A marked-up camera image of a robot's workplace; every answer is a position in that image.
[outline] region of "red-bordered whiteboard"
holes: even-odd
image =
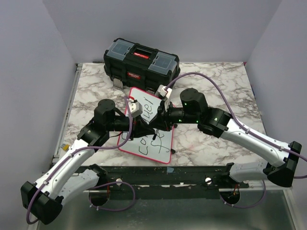
[[[157,113],[157,108],[160,105],[161,99],[135,87],[131,88],[129,96],[138,100],[143,108],[142,118],[146,122],[150,122]],[[159,130],[155,140],[153,140],[153,135],[135,138],[132,141],[128,141],[125,145],[120,147],[119,150],[152,161],[169,164],[171,161],[173,132],[174,129],[170,132]],[[123,133],[119,136],[118,144],[124,141],[126,135],[127,133]]]

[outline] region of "marble table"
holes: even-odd
[[[64,143],[72,144],[80,129],[93,117],[94,109],[102,99],[109,98],[124,111],[124,95],[129,88],[118,90],[105,74],[103,64],[84,64],[71,108]],[[242,62],[237,63],[181,63],[181,73],[200,72],[211,77],[222,89],[238,119],[253,129],[264,133],[264,127]],[[172,93],[172,102],[180,106],[180,93],[195,88],[205,94],[208,105],[227,111],[215,87],[200,76],[179,79]],[[110,138],[106,146],[114,146],[118,138]],[[260,159],[256,154],[232,142],[201,133],[196,125],[180,124],[174,131],[171,166],[225,165],[229,162],[247,163]],[[100,150],[83,165],[159,166],[164,165],[119,150]]]

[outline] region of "toolbox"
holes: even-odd
[[[180,73],[179,57],[122,38],[104,54],[105,72],[117,88],[137,87],[155,93]]]

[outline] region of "wall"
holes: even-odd
[[[122,37],[181,61],[247,61],[281,0],[43,0],[77,62]]]
[[[296,140],[307,156],[307,1],[283,0],[247,62],[269,135]],[[307,174],[300,160],[297,175]],[[307,181],[295,180],[295,199],[307,226]]]
[[[50,164],[75,64],[39,0],[1,1],[0,229],[26,229],[20,187]]]

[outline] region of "red label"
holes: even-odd
[[[137,75],[137,74],[135,74],[135,73],[127,72],[127,75],[128,75],[129,77],[136,78],[137,80],[141,79],[141,76],[140,76],[140,75]]]
[[[139,57],[142,57],[142,58],[145,58],[145,59],[148,59],[148,58],[149,58],[149,56],[144,55],[144,54],[139,54],[139,53],[137,53],[137,52],[134,52],[133,55],[139,56]]]

